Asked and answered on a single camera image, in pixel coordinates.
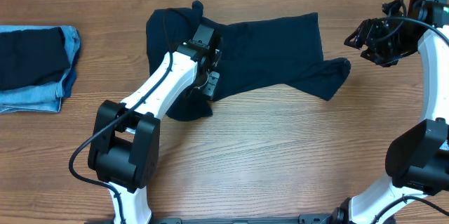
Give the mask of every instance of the stack of folded clothes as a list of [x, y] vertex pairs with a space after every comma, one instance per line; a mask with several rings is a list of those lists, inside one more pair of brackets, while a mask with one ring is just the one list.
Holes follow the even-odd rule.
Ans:
[[0, 26], [0, 113], [59, 112], [80, 48], [74, 27]]

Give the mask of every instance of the blue fabric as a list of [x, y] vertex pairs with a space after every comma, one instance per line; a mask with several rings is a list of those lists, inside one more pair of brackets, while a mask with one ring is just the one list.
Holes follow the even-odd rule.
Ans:
[[[51, 26], [0, 26], [1, 32], [26, 29], [50, 29]], [[50, 82], [40, 86], [27, 86], [14, 90], [0, 91], [0, 113], [30, 111], [59, 112], [62, 98], [72, 94], [76, 79], [75, 64], [78, 61], [81, 39], [74, 27], [60, 26], [65, 36], [65, 50], [70, 69], [65, 70], [59, 82]]]

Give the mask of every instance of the robotic arm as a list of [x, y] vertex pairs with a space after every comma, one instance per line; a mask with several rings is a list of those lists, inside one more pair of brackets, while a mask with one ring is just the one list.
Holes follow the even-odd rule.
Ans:
[[[368, 48], [361, 56], [383, 67], [396, 65], [399, 59], [419, 51], [424, 68], [424, 104], [421, 122], [393, 141], [387, 152], [386, 172], [365, 192], [346, 199], [332, 214], [237, 220], [152, 219], [146, 185], [154, 175], [158, 161], [161, 119], [183, 93], [199, 89], [211, 97], [219, 77], [213, 72], [220, 58], [220, 52], [216, 50], [219, 36], [213, 29], [200, 25], [194, 38], [173, 53], [173, 68], [161, 85], [115, 130], [107, 131], [92, 142], [89, 167], [97, 172], [99, 180], [120, 192], [123, 203], [125, 220], [120, 219], [117, 198], [111, 192], [116, 218], [103, 223], [394, 223], [391, 217], [412, 202], [410, 199], [402, 201], [404, 196], [424, 198], [449, 190], [449, 125], [445, 122], [449, 119], [449, 5], [447, 0], [410, 0], [407, 12], [403, 0], [395, 0], [384, 4], [382, 10], [390, 17], [401, 16], [403, 19], [365, 20], [344, 44], [357, 49], [366, 45]], [[413, 20], [438, 28], [443, 37], [414, 25]], [[106, 100], [100, 106], [94, 133], [134, 106], [162, 78], [169, 55], [165, 55], [159, 69], [131, 96], [119, 104]], [[133, 143], [116, 137], [115, 131], [134, 133]]]

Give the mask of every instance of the wood grain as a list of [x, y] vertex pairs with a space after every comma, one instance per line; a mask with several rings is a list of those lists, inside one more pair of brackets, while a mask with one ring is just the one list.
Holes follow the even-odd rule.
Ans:
[[[213, 103], [214, 116], [164, 118], [148, 200], [156, 217], [297, 216], [331, 212], [384, 170], [390, 142], [422, 106], [420, 57], [376, 67], [344, 39], [391, 0], [200, 0], [223, 24], [319, 13], [325, 59], [346, 57], [351, 74], [331, 101], [285, 85]], [[71, 153], [93, 130], [98, 106], [120, 101], [149, 76], [145, 23], [155, 9], [193, 0], [0, 0], [9, 25], [73, 25], [83, 51], [73, 96], [59, 114], [0, 116], [0, 223], [83, 223], [111, 218], [106, 190], [69, 174]], [[76, 162], [95, 177], [87, 151]], [[431, 200], [449, 209], [447, 193]], [[447, 223], [418, 203], [399, 223]]]

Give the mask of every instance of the black garment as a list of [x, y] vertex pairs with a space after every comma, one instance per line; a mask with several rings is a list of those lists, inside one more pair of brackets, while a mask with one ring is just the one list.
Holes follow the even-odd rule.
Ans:
[[[323, 61], [318, 14], [258, 22], [221, 25], [203, 18], [203, 4], [192, 9], [166, 13], [168, 38], [175, 49], [191, 39], [200, 23], [222, 36], [220, 73], [213, 101], [274, 84], [287, 84], [298, 90], [330, 100], [346, 80], [351, 64], [346, 58]], [[147, 22], [147, 55], [150, 74], [161, 64], [168, 48], [162, 30], [164, 10], [156, 10]], [[170, 118], [190, 121], [212, 115], [199, 91], [187, 99], [182, 95], [167, 112]]]
[[0, 90], [59, 81], [70, 63], [59, 27], [0, 33]]

